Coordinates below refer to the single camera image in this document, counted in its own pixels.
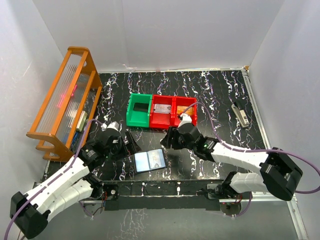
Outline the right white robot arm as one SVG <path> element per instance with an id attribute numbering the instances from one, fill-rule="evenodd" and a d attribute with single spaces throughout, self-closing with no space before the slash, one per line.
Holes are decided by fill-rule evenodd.
<path id="1" fill-rule="evenodd" d="M 170 127 L 161 140 L 166 149 L 188 149 L 204 161 L 226 163 L 248 170 L 230 172 L 222 184 L 206 187 L 210 197 L 232 198 L 246 192 L 270 193 L 283 201 L 290 201 L 302 178 L 302 170 L 285 153 L 250 152 L 223 145 L 218 139 L 203 136 L 192 124 Z"/>

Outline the red double plastic bin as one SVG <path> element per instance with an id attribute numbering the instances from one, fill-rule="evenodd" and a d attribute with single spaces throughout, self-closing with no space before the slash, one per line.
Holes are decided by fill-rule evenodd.
<path id="1" fill-rule="evenodd" d="M 168 130 L 169 127 L 177 127 L 180 123 L 177 115 L 177 106 L 190 106 L 197 101 L 194 97 L 153 95 L 150 109 L 149 127 L 151 129 Z M 169 114 L 155 113 L 154 104 L 171 105 Z"/>

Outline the black silver stapler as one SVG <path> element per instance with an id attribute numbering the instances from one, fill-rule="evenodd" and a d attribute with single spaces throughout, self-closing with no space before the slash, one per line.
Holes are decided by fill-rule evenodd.
<path id="1" fill-rule="evenodd" d="M 247 128 L 250 125 L 247 114 L 245 112 L 245 108 L 242 103 L 238 100 L 234 101 L 231 104 L 231 109 L 234 112 L 236 118 L 240 122 L 242 128 Z"/>

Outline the green plastic bin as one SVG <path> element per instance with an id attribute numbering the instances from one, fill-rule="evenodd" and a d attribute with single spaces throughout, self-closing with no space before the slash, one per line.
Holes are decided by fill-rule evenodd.
<path id="1" fill-rule="evenodd" d="M 149 128 L 152 94 L 132 93 L 126 112 L 126 125 Z"/>

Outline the dark grey credit card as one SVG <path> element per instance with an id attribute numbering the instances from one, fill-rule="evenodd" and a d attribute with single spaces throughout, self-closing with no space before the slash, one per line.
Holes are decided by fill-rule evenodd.
<path id="1" fill-rule="evenodd" d="M 147 113 L 149 111 L 149 103 L 135 102 L 133 105 L 133 111 Z"/>

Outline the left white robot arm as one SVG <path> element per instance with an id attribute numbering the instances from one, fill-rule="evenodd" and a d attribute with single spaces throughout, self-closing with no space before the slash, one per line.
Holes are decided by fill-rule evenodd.
<path id="1" fill-rule="evenodd" d="M 124 142 L 115 127 L 87 141 L 75 155 L 46 181 L 26 193 L 11 197 L 10 225 L 16 225 L 27 239 L 38 236 L 58 213 L 87 198 L 98 198 L 103 183 L 93 170 L 105 161 L 117 161 L 139 152 L 141 148 L 130 131 Z"/>

